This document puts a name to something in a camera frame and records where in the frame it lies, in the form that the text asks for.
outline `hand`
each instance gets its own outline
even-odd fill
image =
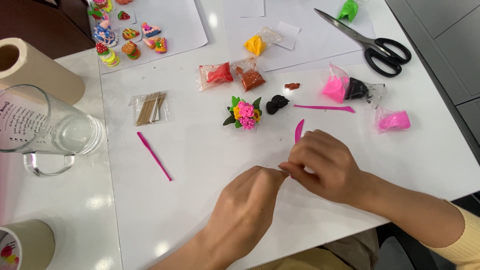
[[[305,167],[314,173],[306,172]],[[310,192],[352,206],[365,199],[373,179],[358,168],[346,145],[320,130],[308,131],[279,168]]]
[[[276,196],[288,174],[255,166],[220,193],[210,220],[201,231],[230,265],[249,254],[272,224]]]

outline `left hand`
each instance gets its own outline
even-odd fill
[[[230,265],[249,254],[272,224],[276,196],[285,172],[252,167],[236,177],[220,193],[208,224],[200,231]]]

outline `glass mug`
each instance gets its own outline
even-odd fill
[[[0,152],[19,152],[24,165],[36,176],[61,174],[70,169],[74,156],[92,151],[102,136],[96,118],[60,101],[32,85],[0,91]],[[65,156],[63,168],[42,172],[36,154]]]

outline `glass handle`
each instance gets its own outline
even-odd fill
[[[66,155],[65,156],[65,161],[63,164],[63,168],[57,172],[53,173],[46,173],[42,172],[37,166],[36,166],[36,153],[25,153],[24,154],[24,165],[25,168],[32,172],[34,175],[38,177],[47,177],[47,176],[55,176],[59,175],[61,173],[64,173],[68,171],[73,165],[74,162],[74,154]]]

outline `clay flower bouquet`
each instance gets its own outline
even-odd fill
[[[232,107],[227,107],[231,113],[223,125],[235,124],[236,128],[243,127],[243,129],[255,128],[255,124],[260,121],[262,111],[260,110],[260,100],[258,98],[253,104],[245,102],[243,99],[232,97]]]

